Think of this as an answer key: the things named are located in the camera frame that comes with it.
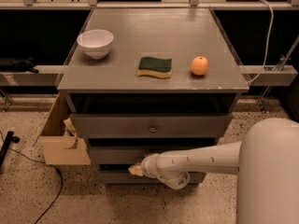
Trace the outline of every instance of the drawer knob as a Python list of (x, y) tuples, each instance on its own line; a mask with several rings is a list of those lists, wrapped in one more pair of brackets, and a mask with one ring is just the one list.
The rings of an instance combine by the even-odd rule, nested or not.
[(157, 132), (157, 128), (155, 126), (151, 125), (150, 128), (149, 128), (149, 131), (151, 133), (156, 133)]

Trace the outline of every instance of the white cable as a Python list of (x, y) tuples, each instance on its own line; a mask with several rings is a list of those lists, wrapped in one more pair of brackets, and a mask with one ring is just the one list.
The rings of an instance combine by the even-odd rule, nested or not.
[[(273, 8), (271, 7), (271, 5), (265, 1), (265, 0), (260, 0), (260, 2), (262, 4), (265, 4), (269, 7), (270, 12), (271, 12), (271, 20), (269, 23), (269, 29), (268, 29), (268, 35), (267, 35), (267, 39), (266, 39), (266, 43), (265, 43), (265, 52), (264, 52), (264, 58), (263, 58), (263, 67), (265, 66), (266, 60), (267, 60), (267, 56), (268, 56), (268, 48), (269, 48), (269, 40), (270, 40), (270, 34), (271, 34), (271, 30), (272, 30), (272, 24), (273, 24), (273, 19), (274, 19), (274, 12), (273, 12)], [(254, 80), (257, 79), (257, 77), (260, 76), (260, 74), (258, 74), (256, 77), (254, 77), (251, 80), (247, 80), (246, 82), (249, 84), (251, 82), (253, 82)]]

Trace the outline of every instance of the open box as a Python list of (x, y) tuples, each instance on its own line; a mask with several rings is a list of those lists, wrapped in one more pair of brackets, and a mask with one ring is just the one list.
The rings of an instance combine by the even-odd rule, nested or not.
[(75, 136), (64, 136), (64, 120), (69, 117), (69, 108), (65, 98), (58, 94), (53, 104), (44, 129), (39, 137), (46, 164), (53, 165), (90, 165), (91, 160), (85, 141)]

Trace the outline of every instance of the white bowl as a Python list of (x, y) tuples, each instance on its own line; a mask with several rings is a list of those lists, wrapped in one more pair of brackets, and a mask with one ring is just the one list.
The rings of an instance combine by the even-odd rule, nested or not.
[(77, 43), (86, 55), (94, 59), (102, 59), (110, 53), (113, 39), (111, 32), (96, 29), (79, 35)]

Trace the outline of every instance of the metal table surface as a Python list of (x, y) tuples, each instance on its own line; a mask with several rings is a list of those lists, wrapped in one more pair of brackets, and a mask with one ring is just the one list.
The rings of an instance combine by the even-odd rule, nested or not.
[[(114, 35), (112, 51), (93, 60), (77, 47), (58, 86), (63, 93), (241, 93), (249, 89), (207, 8), (97, 8), (85, 30)], [(169, 79), (138, 77), (144, 56), (172, 59)], [(208, 72), (191, 74), (194, 57)]]

